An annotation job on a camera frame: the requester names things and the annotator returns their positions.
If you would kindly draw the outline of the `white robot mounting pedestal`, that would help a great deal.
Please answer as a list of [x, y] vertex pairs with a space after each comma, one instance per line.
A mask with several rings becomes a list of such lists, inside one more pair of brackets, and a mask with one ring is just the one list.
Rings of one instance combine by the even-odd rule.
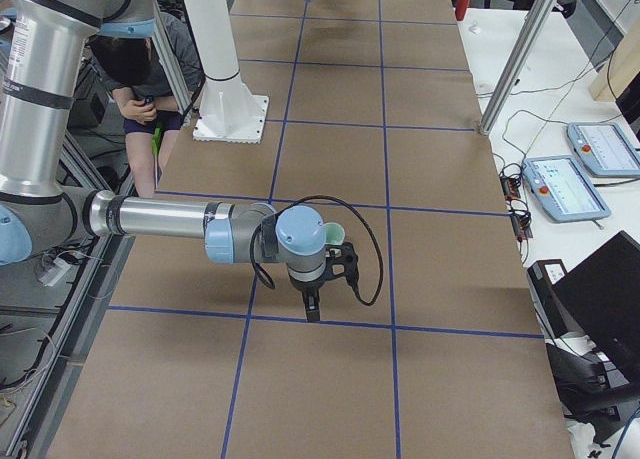
[[238, 63], [227, 0], [184, 0], [205, 83], [194, 138], [258, 143], [269, 98], [245, 85]]

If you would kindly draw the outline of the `black monitor on table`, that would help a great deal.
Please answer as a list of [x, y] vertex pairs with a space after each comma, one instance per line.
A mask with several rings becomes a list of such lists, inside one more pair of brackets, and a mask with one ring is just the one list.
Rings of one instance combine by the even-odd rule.
[[630, 382], [639, 380], [639, 243], [620, 231], [553, 286], [560, 303]]

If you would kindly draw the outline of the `light green plastic cup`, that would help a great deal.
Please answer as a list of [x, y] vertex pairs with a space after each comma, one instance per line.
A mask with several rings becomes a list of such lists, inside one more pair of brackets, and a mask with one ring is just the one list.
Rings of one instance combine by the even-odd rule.
[[337, 222], [326, 222], [324, 224], [325, 243], [329, 246], [342, 245], [346, 238], [344, 227]]

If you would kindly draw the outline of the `blue teach pendant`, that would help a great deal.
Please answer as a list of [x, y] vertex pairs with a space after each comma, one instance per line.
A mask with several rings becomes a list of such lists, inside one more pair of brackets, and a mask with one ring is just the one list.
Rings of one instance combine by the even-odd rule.
[[595, 177], [638, 178], [639, 152], [615, 123], [569, 123], [566, 136]]
[[584, 169], [570, 155], [526, 158], [522, 173], [528, 189], [556, 223], [599, 220], [611, 215]]

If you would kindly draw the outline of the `seated person in grey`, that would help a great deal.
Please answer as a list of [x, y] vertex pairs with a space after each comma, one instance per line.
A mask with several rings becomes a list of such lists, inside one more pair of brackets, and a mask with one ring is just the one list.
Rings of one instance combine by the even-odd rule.
[[140, 197], [155, 193], [183, 125], [177, 99], [150, 38], [98, 36], [89, 44], [99, 77], [123, 117], [125, 145]]

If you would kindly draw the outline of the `far blue teach pendant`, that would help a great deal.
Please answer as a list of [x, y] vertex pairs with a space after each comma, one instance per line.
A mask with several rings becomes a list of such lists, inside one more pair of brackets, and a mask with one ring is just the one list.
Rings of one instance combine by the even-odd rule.
[[615, 123], [569, 123], [566, 136], [595, 177], [638, 178], [639, 152]]

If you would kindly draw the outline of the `black small computer box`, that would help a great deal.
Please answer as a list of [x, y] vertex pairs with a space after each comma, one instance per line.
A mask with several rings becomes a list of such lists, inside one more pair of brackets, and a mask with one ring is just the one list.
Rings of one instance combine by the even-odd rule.
[[559, 338], [569, 332], [565, 322], [568, 318], [566, 308], [554, 291], [555, 284], [566, 273], [561, 259], [537, 260], [527, 268], [535, 309], [541, 316], [547, 334], [553, 338]]

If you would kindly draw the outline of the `brown paper table mat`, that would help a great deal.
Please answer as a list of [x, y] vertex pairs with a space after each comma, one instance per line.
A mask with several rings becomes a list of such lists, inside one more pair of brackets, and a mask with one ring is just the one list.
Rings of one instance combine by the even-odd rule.
[[52, 458], [568, 458], [545, 344], [449, 0], [236, 0], [258, 144], [180, 139], [171, 200], [339, 197], [361, 295], [309, 323], [198, 240], [140, 237]]

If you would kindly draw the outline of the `aluminium frame post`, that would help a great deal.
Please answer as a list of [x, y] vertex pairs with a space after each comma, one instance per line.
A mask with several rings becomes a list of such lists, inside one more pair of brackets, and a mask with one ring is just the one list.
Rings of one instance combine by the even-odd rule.
[[478, 125], [478, 131], [482, 135], [488, 136], [493, 129], [555, 3], [556, 0], [535, 0], [531, 10], [526, 14], [518, 38]]

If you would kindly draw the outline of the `near blue teach pendant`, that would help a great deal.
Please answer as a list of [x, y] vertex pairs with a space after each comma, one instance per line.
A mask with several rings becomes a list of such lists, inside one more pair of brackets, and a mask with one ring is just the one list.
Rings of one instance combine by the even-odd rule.
[[570, 155], [526, 158], [522, 173], [528, 189], [556, 223], [599, 220], [611, 215], [584, 169]]

